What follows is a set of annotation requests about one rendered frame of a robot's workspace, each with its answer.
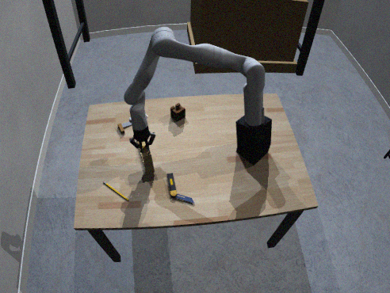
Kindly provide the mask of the l-shaped wooden frame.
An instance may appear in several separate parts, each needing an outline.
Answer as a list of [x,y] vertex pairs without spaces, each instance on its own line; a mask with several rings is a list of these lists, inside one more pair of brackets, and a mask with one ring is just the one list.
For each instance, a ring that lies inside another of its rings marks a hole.
[[[146,143],[145,142],[142,142],[142,146],[145,146]],[[151,152],[150,151],[146,151],[146,152],[143,152],[141,154],[141,156],[143,155],[143,161],[144,161],[144,165],[145,165],[145,170],[146,170],[146,173],[149,174],[149,173],[154,173],[155,170],[154,170],[154,166],[153,166],[153,161],[152,161],[152,157],[151,157]]]

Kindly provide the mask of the try square with wooden stock and grey blade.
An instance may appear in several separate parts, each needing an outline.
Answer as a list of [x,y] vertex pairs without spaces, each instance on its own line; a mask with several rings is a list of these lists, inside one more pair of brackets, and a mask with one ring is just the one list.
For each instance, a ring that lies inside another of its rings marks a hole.
[[119,129],[120,129],[120,133],[121,134],[124,134],[124,129],[123,129],[123,127],[127,127],[127,126],[130,126],[130,125],[132,125],[132,123],[130,123],[130,122],[127,122],[127,123],[124,123],[124,124],[118,124],[118,127],[119,127]]

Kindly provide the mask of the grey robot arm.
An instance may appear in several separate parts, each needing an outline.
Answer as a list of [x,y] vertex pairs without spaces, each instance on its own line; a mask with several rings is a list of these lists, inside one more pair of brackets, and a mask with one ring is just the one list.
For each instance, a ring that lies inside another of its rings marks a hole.
[[124,93],[124,101],[131,105],[129,122],[134,130],[141,131],[148,126],[144,109],[145,89],[153,78],[160,56],[213,68],[230,68],[243,74],[247,78],[243,86],[245,122],[250,126],[264,124],[265,69],[262,64],[251,57],[237,55],[211,44],[177,42],[171,29],[161,27],[152,33],[140,68]]

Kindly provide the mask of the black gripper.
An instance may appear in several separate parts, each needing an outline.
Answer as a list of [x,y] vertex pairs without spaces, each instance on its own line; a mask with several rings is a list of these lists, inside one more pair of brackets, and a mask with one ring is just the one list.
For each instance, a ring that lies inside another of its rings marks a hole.
[[[133,137],[130,140],[130,143],[136,147],[137,149],[140,148],[140,152],[143,153],[143,147],[142,147],[142,142],[145,142],[146,143],[146,148],[147,148],[147,151],[149,151],[149,146],[152,145],[154,139],[155,139],[155,133],[150,133],[149,132],[149,129],[148,129],[148,126],[141,130],[141,131],[136,131],[133,129]],[[150,137],[149,139],[149,142],[147,141],[148,138]],[[137,144],[136,141],[140,142],[140,144]]]

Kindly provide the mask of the brown wooden block with green stripe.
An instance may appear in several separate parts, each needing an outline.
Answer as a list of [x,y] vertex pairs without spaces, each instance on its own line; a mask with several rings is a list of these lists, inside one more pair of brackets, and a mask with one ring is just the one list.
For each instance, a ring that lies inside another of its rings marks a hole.
[[183,108],[182,106],[180,106],[179,103],[177,103],[175,107],[170,107],[170,116],[178,122],[179,120],[185,118],[185,108]]

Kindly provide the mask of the black sliding bevel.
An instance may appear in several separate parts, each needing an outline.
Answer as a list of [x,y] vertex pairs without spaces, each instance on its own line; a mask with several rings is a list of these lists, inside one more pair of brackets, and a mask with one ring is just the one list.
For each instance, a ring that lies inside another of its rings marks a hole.
[[[167,174],[167,179],[168,179],[168,183],[169,183],[171,197],[173,197],[173,198],[175,197],[175,198],[178,198],[180,200],[185,200],[185,201],[194,203],[192,198],[190,198],[188,196],[184,196],[185,198],[184,197],[180,197],[180,196],[183,196],[183,195],[177,194],[175,183],[174,183],[174,175],[173,175],[173,173],[168,173]],[[177,196],[177,195],[179,195],[179,196]]]

